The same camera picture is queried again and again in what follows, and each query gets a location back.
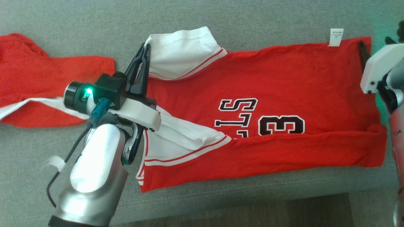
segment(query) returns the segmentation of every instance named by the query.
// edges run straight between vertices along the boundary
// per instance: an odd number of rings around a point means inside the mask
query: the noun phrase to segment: red basketball jersey
[[[142,191],[319,166],[380,166],[386,128],[375,96],[360,88],[360,40],[370,48],[370,37],[360,37],[339,47],[313,43],[221,50],[226,55],[190,77],[150,79],[147,95],[172,117],[226,136],[217,134],[203,148],[163,160],[147,158],[147,149],[159,143],[147,132],[137,176]],[[157,149],[161,156],[175,151]],[[201,149],[209,151],[198,154]],[[176,162],[185,156],[193,157]]]

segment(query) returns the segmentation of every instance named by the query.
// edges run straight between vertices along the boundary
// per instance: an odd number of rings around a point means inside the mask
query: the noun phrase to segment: gray fabric surface
[[[372,36],[373,48],[395,36],[403,16],[400,0],[368,1],[0,1],[0,35],[27,35],[49,55],[114,57],[124,70],[149,34],[208,26],[218,43],[233,50],[326,42],[330,28],[344,38]],[[45,187],[54,170],[40,170],[52,155],[65,157],[83,126],[21,129],[0,125],[0,226],[46,226],[53,210]],[[315,168],[244,179],[189,183],[140,194],[128,167],[113,223],[185,214],[268,200],[290,200],[378,187],[395,187],[387,151],[382,167]],[[55,182],[56,196],[68,172]]]
[[[362,227],[354,226],[348,193],[209,210],[111,227]]]
[[[355,227],[393,227],[397,188],[349,192]]]

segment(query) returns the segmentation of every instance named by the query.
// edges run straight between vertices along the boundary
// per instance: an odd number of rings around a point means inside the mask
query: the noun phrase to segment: red stripe
[[[158,160],[158,159],[151,159],[151,160],[145,160],[145,162],[152,162],[152,161],[171,162],[171,161],[175,161],[175,160],[178,160],[178,159],[187,157],[187,156],[189,156],[189,155],[191,155],[191,154],[194,154],[194,153],[196,153],[196,152],[198,152],[198,151],[200,151],[200,150],[202,150],[202,149],[205,149],[205,148],[207,148],[207,147],[214,146],[214,145],[216,145],[216,144],[222,142],[222,141],[225,140],[226,138],[227,138],[227,136],[225,136],[223,139],[221,139],[220,141],[218,141],[218,142],[216,142],[216,143],[214,143],[214,144],[208,145],[208,146],[206,146],[206,147],[199,148],[198,150],[195,150],[195,151],[193,151],[193,152],[191,152],[191,153],[189,153],[189,154],[186,154],[186,155],[184,155],[184,156],[181,156],[181,157],[179,157],[179,158],[174,158],[174,159],[164,160],[164,161],[163,161],[163,160]]]
[[[149,134],[147,133],[147,130],[144,130],[145,134],[146,134],[146,154],[145,156],[147,156],[147,153],[149,151]]]
[[[186,77],[188,74],[190,74],[190,73],[192,73],[193,71],[197,70],[199,67],[201,67],[203,64],[205,64],[207,61],[211,60],[213,57],[215,57],[215,56],[217,56],[218,54],[220,54],[221,52],[223,52],[223,50],[224,50],[224,49],[222,48],[219,52],[217,52],[216,54],[212,55],[210,58],[208,58],[208,59],[205,60],[204,62],[200,63],[200,64],[199,64],[197,67],[195,67],[193,70],[189,71],[187,74],[185,74],[185,75],[183,75],[183,76],[181,76],[181,77],[178,77],[177,79],[181,79],[181,78],[183,78],[183,77]]]
[[[182,79],[184,79],[184,77],[186,77],[188,74],[190,74],[190,73],[192,73],[193,71],[197,70],[197,69],[200,68],[203,64],[205,64],[207,61],[211,60],[213,57],[217,56],[218,54],[220,54],[220,53],[223,52],[224,50],[225,50],[225,49],[222,48],[219,52],[217,52],[216,54],[212,55],[211,57],[209,57],[209,58],[208,58],[207,60],[205,60],[204,62],[200,63],[197,67],[195,67],[193,70],[189,71],[187,74],[185,74],[185,75],[183,75],[183,76],[180,76],[180,77],[178,77],[178,78],[176,78],[176,79],[173,79],[173,80],[182,80]],[[163,76],[161,76],[160,74],[152,74],[152,73],[149,73],[149,75],[152,75],[152,76],[157,77],[157,78],[159,78],[159,79],[162,79],[162,77],[163,77]]]

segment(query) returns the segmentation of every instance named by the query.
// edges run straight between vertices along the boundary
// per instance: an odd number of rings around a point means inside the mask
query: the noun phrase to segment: clothing tag
[[[330,30],[330,45],[328,46],[339,46],[342,39],[343,28],[331,28]]]
[[[65,161],[61,157],[52,156],[43,164],[42,169],[47,166],[54,166],[59,172],[62,172],[62,169],[65,167],[65,165]]]

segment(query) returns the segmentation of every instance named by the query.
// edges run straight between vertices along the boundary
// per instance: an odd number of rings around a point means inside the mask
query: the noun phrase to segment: wooden floor
[[[348,194],[235,207],[113,227],[353,227]]]

